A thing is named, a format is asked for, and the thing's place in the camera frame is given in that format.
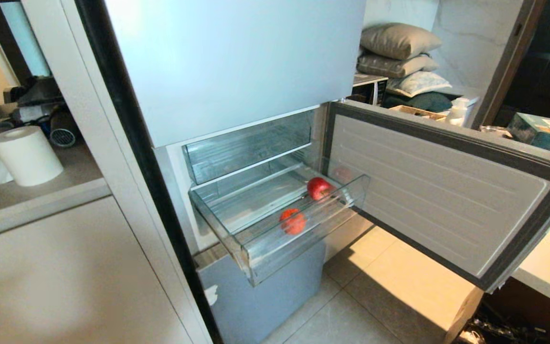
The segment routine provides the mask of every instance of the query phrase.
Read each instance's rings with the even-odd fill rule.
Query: freezer door
[[[547,150],[346,101],[325,152],[371,178],[361,214],[485,291],[550,229]]]

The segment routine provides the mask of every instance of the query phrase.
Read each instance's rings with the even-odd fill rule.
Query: black trim
[[[192,254],[190,254],[190,249],[186,245],[180,223],[175,215],[157,159],[151,148],[148,132],[116,43],[105,4],[102,0],[76,0],[76,5],[109,95],[112,98],[122,127],[139,163],[142,175],[150,190],[150,195],[157,207],[201,316],[214,343],[223,343],[209,303],[205,298]]]
[[[11,33],[10,26],[4,16],[0,6],[0,46],[10,63],[11,68],[14,70],[14,74],[21,84],[24,84],[33,74],[29,70],[22,52],[18,47],[14,35]]]
[[[452,148],[454,150],[466,152],[477,157],[482,157],[483,159],[494,161],[501,165],[510,166],[516,170],[520,170],[550,181],[550,161],[537,158],[519,150],[513,150],[512,148],[505,146],[498,146],[496,144],[474,139],[452,131],[445,131],[427,124],[421,124],[411,120],[404,120],[399,117],[390,116],[386,113],[380,113],[377,112],[378,109],[379,107],[367,109],[363,107],[363,104],[356,106],[353,102],[346,102],[346,104],[330,104],[327,119],[328,135],[327,142],[325,143],[327,151],[325,151],[325,154],[330,156],[332,139],[334,135],[334,123],[336,122],[336,115],[340,115],[361,120],[362,122],[373,124],[375,126],[394,130],[399,133],[404,133],[406,135],[411,135],[413,137],[440,144],[441,146]],[[546,233],[546,231],[550,228],[550,190],[538,205],[537,210],[530,215],[517,235],[515,235],[515,238],[510,242],[510,244],[508,244],[507,248],[500,254],[500,256],[480,279],[458,268],[456,265],[428,250],[410,237],[399,233],[395,228],[385,224],[378,218],[373,217],[361,209],[356,209],[356,211],[368,220],[374,222],[404,242],[410,244],[417,250],[438,261],[446,268],[467,279],[474,285],[477,285],[483,290],[488,290],[493,287],[496,282],[498,282],[502,272],[509,267],[513,261],[515,261],[517,256],[531,242],[535,235],[537,233],[541,233],[542,231]]]

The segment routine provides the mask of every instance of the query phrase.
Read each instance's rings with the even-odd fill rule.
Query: white bottle
[[[457,98],[452,101],[452,107],[449,111],[449,115],[445,119],[445,122],[453,124],[454,126],[462,126],[465,117],[468,113],[468,103],[470,100],[466,98]]]

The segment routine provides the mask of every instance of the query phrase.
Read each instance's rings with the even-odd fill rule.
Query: refrigerator door
[[[154,147],[351,93],[365,0],[106,0]]]
[[[361,214],[485,291],[550,229],[546,150],[346,101],[325,151],[370,177]]]

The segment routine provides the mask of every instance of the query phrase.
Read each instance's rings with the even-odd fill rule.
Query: marble wall
[[[486,90],[513,30],[522,0],[440,0],[432,32],[436,73],[452,85]]]
[[[439,0],[367,0],[364,28],[386,22],[403,22],[432,30]]]

